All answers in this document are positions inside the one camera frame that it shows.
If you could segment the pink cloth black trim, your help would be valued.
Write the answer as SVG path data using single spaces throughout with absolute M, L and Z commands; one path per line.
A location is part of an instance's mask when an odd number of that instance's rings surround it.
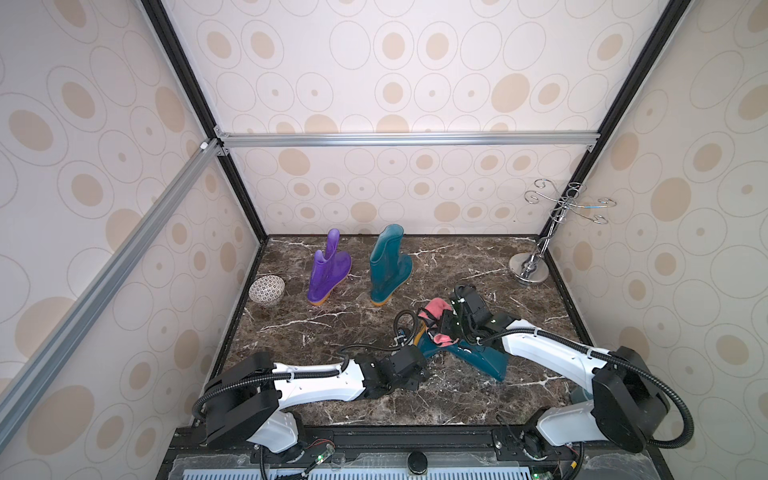
M 453 333 L 456 316 L 447 301 L 433 298 L 426 306 L 421 307 L 417 314 L 424 323 L 426 335 L 434 345 L 443 348 L 459 342 L 459 338 Z

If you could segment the teal rubber boot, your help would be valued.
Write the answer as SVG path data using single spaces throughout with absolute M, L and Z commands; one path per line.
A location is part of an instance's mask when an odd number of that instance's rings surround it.
M 412 273 L 411 257 L 400 252 L 403 237 L 404 228 L 401 225 L 388 225 L 378 236 L 372 250 L 370 299 L 374 305 L 385 304 Z
M 426 359 L 448 352 L 496 381 L 506 378 L 508 358 L 493 348 L 470 345 L 442 333 L 431 336 L 426 331 L 416 335 L 414 344 Z

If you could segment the purple rubber boot yellow sole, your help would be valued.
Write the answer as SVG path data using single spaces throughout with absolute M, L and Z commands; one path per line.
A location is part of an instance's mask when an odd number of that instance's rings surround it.
M 325 249 L 314 253 L 307 293 L 307 299 L 313 305 L 321 305 L 351 271 L 350 254 L 339 249 L 340 237 L 338 229 L 331 229 Z

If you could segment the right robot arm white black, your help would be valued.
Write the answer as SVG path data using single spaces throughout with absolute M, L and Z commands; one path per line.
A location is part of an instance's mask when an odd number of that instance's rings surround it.
M 586 391 L 580 403 L 544 408 L 529 419 L 521 439 L 531 448 L 608 441 L 639 453 L 649 445 L 681 448 L 693 438 L 688 406 L 631 348 L 584 345 L 505 312 L 492 313 L 471 285 L 455 287 L 447 306 L 425 317 L 435 323 L 431 337 L 439 346 L 524 358 Z

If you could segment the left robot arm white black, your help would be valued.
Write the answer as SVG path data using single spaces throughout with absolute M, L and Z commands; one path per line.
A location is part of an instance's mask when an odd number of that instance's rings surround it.
M 194 418 L 205 424 L 205 444 L 249 442 L 283 454 L 302 443 L 301 422 L 289 411 L 294 406 L 416 390 L 427 378 L 427 361 L 415 342 L 423 327 L 423 318 L 403 310 L 393 321 L 393 346 L 346 345 L 336 364 L 286 365 L 267 352 L 247 357 L 210 380 L 192 406 Z

